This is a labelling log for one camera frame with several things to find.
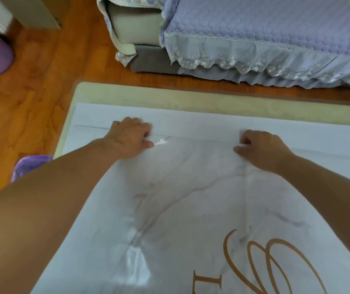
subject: brown wood floor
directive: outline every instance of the brown wood floor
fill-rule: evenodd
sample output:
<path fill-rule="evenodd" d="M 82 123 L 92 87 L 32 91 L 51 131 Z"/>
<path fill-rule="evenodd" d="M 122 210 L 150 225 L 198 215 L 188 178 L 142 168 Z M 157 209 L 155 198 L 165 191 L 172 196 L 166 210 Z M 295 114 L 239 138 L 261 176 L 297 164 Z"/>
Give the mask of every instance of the brown wood floor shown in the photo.
<path fill-rule="evenodd" d="M 275 88 L 133 73 L 115 61 L 95 0 L 72 0 L 61 31 L 14 23 L 9 38 L 16 60 L 0 75 L 0 189 L 20 158 L 54 153 L 73 89 L 81 81 L 350 103 L 349 88 Z"/>

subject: gold swirl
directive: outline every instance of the gold swirl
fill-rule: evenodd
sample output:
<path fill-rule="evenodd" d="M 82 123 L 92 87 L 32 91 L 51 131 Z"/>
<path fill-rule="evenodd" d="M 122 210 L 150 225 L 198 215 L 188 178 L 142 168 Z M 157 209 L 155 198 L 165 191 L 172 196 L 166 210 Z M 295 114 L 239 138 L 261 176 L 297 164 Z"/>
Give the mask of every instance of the gold swirl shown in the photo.
<path fill-rule="evenodd" d="M 324 291 L 325 294 L 327 294 L 326 288 L 320 278 L 320 276 L 318 275 L 317 271 L 315 270 L 315 268 L 313 267 L 313 265 L 311 265 L 310 261 L 305 257 L 305 255 L 297 248 L 295 247 L 293 244 L 280 239 L 280 238 L 273 238 L 271 240 L 268 241 L 268 243 L 266 244 L 266 248 L 264 248 L 263 246 L 261 246 L 259 243 L 255 242 L 255 241 L 250 241 L 247 243 L 247 256 L 248 256 L 248 260 L 250 262 L 250 266 L 251 266 L 251 270 L 253 271 L 254 277 L 258 283 L 258 285 L 260 286 L 261 289 L 258 289 L 252 282 L 250 282 L 240 271 L 239 269 L 235 266 L 235 264 L 232 262 L 230 254 L 228 253 L 228 239 L 230 238 L 230 236 L 236 231 L 236 229 L 232 230 L 230 233 L 227 234 L 227 236 L 224 238 L 224 243 L 223 243 L 223 249 L 224 249 L 224 256 L 228 262 L 228 265 L 231 267 L 232 271 L 236 274 L 237 277 L 239 277 L 239 279 L 245 283 L 245 285 L 247 287 L 249 287 L 253 292 L 255 292 L 256 294 L 268 294 L 268 292 L 266 291 L 264 285 L 262 284 L 261 279 L 259 278 L 258 272 L 256 270 L 256 267 L 254 265 L 254 261 L 253 261 L 253 257 L 251 255 L 251 247 L 254 245 L 257 248 L 259 248 L 262 252 L 265 253 L 265 257 L 266 257 L 266 267 L 269 273 L 269 279 L 270 282 L 273 286 L 273 289 L 275 291 L 276 294 L 280 294 L 280 291 L 277 287 L 275 278 L 273 276 L 273 271 L 272 271 L 272 265 L 271 263 L 273 262 L 276 267 L 279 269 L 279 271 L 281 272 L 281 274 L 283 275 L 285 282 L 287 283 L 288 286 L 288 290 L 290 292 L 290 294 L 292 294 L 292 289 L 291 289 L 291 285 L 290 282 L 286 276 L 286 274 L 284 273 L 283 269 L 281 268 L 281 266 L 277 263 L 277 261 L 271 256 L 270 254 L 270 249 L 272 248 L 272 246 L 274 244 L 281 244 L 283 246 L 286 246 L 288 248 L 290 248 L 291 250 L 293 250 L 295 253 L 297 253 L 299 255 L 299 257 L 301 257 L 306 264 L 310 267 L 310 269 L 312 270 L 312 272 L 314 273 L 314 275 L 316 276 L 318 282 L 320 283 L 322 290 Z"/>

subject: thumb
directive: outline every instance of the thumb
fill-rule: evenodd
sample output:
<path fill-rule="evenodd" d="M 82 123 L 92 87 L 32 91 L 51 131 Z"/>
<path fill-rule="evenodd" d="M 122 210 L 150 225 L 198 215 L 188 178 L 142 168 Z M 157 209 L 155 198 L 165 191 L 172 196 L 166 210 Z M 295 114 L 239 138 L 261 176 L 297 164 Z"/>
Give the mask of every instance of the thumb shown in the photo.
<path fill-rule="evenodd" d="M 250 149 L 248 147 L 234 147 L 233 151 L 243 158 L 248 156 Z"/>
<path fill-rule="evenodd" d="M 147 148 L 153 148 L 155 144 L 152 141 L 149 140 L 143 140 L 142 141 L 142 148 L 147 149 Z"/>

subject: person's left hand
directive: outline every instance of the person's left hand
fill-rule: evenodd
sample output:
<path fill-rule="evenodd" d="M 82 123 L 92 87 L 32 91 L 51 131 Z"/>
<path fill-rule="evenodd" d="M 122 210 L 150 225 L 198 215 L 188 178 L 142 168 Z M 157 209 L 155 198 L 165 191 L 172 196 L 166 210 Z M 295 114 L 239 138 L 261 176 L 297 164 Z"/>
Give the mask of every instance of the person's left hand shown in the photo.
<path fill-rule="evenodd" d="M 150 124 L 141 123 L 139 118 L 127 117 L 121 122 L 113 122 L 103 140 L 114 151 L 117 159 L 130 159 L 147 148 L 153 148 L 153 142 L 144 140 L 150 130 Z"/>

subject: gold lettering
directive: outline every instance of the gold lettering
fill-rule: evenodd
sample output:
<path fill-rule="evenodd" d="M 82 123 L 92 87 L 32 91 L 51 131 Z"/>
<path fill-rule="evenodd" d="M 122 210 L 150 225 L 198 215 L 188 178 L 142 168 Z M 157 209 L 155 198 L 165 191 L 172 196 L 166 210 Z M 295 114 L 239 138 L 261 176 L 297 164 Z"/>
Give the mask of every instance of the gold lettering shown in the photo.
<path fill-rule="evenodd" d="M 266 244 L 266 248 L 264 248 L 259 243 L 254 242 L 254 241 L 250 241 L 250 242 L 247 243 L 247 256 L 248 256 L 248 260 L 250 262 L 251 270 L 253 271 L 254 277 L 255 277 L 255 279 L 256 279 L 256 281 L 257 281 L 257 283 L 258 283 L 258 285 L 260 286 L 261 289 L 257 288 L 252 282 L 250 282 L 238 270 L 238 268 L 232 262 L 232 260 L 230 258 L 230 254 L 228 253 L 228 247 L 227 247 L 228 239 L 230 238 L 230 236 L 235 231 L 236 231 L 236 229 L 232 230 L 230 233 L 227 234 L 227 236 L 224 239 L 224 243 L 223 243 L 224 256 L 225 256 L 225 258 L 226 258 L 226 260 L 228 262 L 228 265 L 231 267 L 232 271 L 236 274 L 236 276 L 239 277 L 239 279 L 242 282 L 244 282 L 245 285 L 247 287 L 249 287 L 253 292 L 255 292 L 256 294 L 268 294 L 268 292 L 266 291 L 264 285 L 262 284 L 261 279 L 259 278 L 259 275 L 257 273 L 256 267 L 255 267 L 254 262 L 253 262 L 253 257 L 251 255 L 251 247 L 254 245 L 257 248 L 259 248 L 262 252 L 265 253 L 266 266 L 267 266 L 268 273 L 269 273 L 269 279 L 270 279 L 270 282 L 271 282 L 271 284 L 273 286 L 273 289 L 274 289 L 275 293 L 276 294 L 280 294 L 280 291 L 277 288 L 277 284 L 276 284 L 275 278 L 273 276 L 273 271 L 272 271 L 272 266 L 271 266 L 272 262 L 276 265 L 276 267 L 279 269 L 279 271 L 283 275 L 283 277 L 284 277 L 284 279 L 285 279 L 285 281 L 287 283 L 288 290 L 289 290 L 290 294 L 292 294 L 291 285 L 290 285 L 290 282 L 288 281 L 288 278 L 287 278 L 286 274 L 284 273 L 284 271 L 280 267 L 280 265 L 277 263 L 277 261 L 270 254 L 270 249 L 272 248 L 272 246 L 274 244 L 281 244 L 281 245 L 286 246 L 286 247 L 290 248 L 291 250 L 293 250 L 295 253 L 297 253 L 299 255 L 299 257 L 301 257 L 306 262 L 306 264 L 310 267 L 310 269 L 314 273 L 315 277 L 317 278 L 318 282 L 320 283 L 320 285 L 322 287 L 322 290 L 324 291 L 325 294 L 327 294 L 326 288 L 325 288 L 325 286 L 324 286 L 320 276 L 318 275 L 318 273 L 315 270 L 315 268 L 313 267 L 313 265 L 311 265 L 310 261 L 305 257 L 305 255 L 297 247 L 295 247 L 293 244 L 291 244 L 289 242 L 286 242 L 285 240 L 280 239 L 280 238 L 273 238 L 273 239 L 269 240 L 268 243 Z"/>
<path fill-rule="evenodd" d="M 206 277 L 206 276 L 198 276 L 195 274 L 193 275 L 193 294 L 197 294 L 195 292 L 195 282 L 204 282 L 204 283 L 213 283 L 213 284 L 218 284 L 221 289 L 221 275 L 218 279 L 215 279 L 213 277 Z"/>

